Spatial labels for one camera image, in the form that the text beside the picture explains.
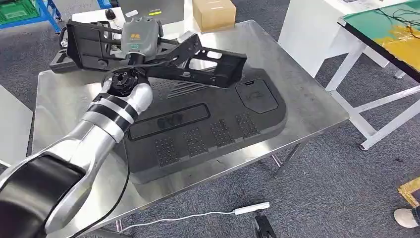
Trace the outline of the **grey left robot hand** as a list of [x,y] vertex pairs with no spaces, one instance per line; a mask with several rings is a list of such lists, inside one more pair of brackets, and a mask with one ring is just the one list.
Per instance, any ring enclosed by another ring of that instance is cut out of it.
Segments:
[[122,27],[121,50],[129,64],[142,64],[158,52],[158,39],[163,36],[159,20],[149,16],[134,17]]

